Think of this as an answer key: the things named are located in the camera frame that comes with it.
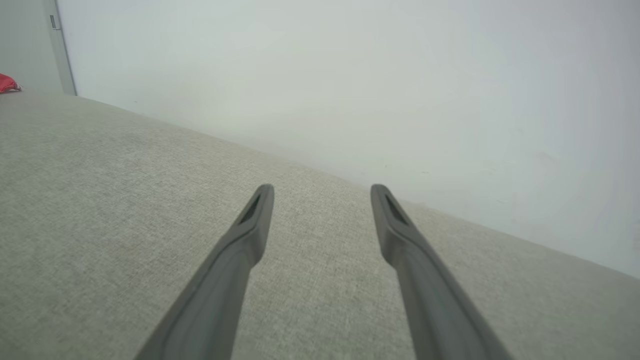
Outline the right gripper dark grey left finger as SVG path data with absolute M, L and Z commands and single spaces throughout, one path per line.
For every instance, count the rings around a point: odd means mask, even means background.
M 250 272 L 262 259 L 275 191 L 260 185 L 156 326 L 138 360 L 229 360 Z

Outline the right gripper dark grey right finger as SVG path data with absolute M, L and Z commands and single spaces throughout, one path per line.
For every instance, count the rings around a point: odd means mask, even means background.
M 388 187 L 370 189 L 381 254 L 397 274 L 418 360 L 511 355 Z

